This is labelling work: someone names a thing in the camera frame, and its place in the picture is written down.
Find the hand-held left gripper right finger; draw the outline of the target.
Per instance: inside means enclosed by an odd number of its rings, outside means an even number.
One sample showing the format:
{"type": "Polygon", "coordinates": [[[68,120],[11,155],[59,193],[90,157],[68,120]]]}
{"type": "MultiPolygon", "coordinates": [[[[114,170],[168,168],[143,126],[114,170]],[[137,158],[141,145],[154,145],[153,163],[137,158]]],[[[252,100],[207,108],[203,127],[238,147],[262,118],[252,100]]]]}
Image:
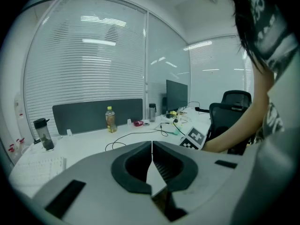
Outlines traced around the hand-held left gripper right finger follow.
{"type": "Polygon", "coordinates": [[[169,192],[189,188],[198,175],[198,165],[186,152],[190,150],[163,141],[152,142],[153,162],[169,192]]]}

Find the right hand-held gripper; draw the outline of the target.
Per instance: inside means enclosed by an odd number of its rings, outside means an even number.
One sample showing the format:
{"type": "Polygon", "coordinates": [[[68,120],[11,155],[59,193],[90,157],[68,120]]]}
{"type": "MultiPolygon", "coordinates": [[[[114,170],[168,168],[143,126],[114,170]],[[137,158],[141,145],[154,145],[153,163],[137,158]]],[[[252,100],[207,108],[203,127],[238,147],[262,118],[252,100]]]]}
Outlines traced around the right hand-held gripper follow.
{"type": "Polygon", "coordinates": [[[206,141],[206,135],[192,127],[183,137],[179,146],[193,150],[201,150],[206,141]]]}

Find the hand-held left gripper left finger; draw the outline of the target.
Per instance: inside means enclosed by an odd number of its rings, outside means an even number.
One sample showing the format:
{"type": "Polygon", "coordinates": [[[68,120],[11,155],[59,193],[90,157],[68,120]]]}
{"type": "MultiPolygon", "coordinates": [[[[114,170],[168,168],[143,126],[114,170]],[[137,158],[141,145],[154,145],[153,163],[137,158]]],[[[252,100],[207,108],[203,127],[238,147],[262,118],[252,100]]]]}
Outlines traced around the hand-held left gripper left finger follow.
{"type": "Polygon", "coordinates": [[[137,146],[113,161],[111,174],[115,181],[128,192],[150,195],[151,185],[147,184],[146,180],[152,162],[152,142],[141,142],[137,146]]]}

